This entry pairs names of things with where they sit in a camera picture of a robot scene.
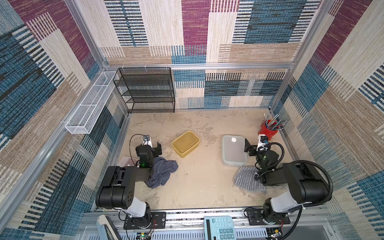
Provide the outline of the translucent white lunch box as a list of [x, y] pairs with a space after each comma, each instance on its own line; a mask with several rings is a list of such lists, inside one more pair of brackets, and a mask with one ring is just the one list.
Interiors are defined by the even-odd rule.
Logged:
[[224, 135], [222, 139], [223, 164], [229, 167], [243, 167], [248, 161], [245, 149], [245, 138], [242, 136]]

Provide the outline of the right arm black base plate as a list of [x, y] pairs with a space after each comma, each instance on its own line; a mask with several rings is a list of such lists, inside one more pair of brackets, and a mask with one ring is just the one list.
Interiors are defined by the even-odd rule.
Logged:
[[248, 219], [250, 226], [289, 225], [291, 223], [287, 213], [275, 213], [273, 211], [264, 213], [261, 208], [245, 208], [244, 216]]

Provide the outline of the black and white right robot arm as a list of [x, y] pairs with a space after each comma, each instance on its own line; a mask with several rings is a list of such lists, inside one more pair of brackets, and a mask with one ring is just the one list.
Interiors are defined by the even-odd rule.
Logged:
[[256, 158], [254, 180], [257, 183], [289, 188], [280, 196], [267, 199], [252, 219], [260, 219], [266, 225], [279, 224], [287, 221], [289, 213], [323, 205], [332, 199], [333, 182], [322, 166], [305, 160], [283, 163], [283, 145], [269, 142], [266, 135], [259, 135], [257, 145], [245, 140], [244, 152]]

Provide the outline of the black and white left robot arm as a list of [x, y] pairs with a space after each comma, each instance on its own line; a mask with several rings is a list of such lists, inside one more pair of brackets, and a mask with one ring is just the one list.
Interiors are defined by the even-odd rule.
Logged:
[[164, 229], [166, 213], [151, 213], [151, 207], [135, 197], [137, 182], [155, 179], [155, 158], [162, 154], [162, 146], [139, 145], [137, 166], [108, 167], [96, 195], [96, 206], [108, 210], [118, 210], [126, 214], [124, 230]]

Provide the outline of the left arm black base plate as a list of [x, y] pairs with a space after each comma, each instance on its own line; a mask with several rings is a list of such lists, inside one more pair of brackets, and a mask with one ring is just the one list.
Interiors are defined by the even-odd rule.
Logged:
[[166, 224], [166, 212], [147, 213], [141, 218], [134, 218], [126, 215], [124, 220], [124, 230], [151, 230], [164, 229]]

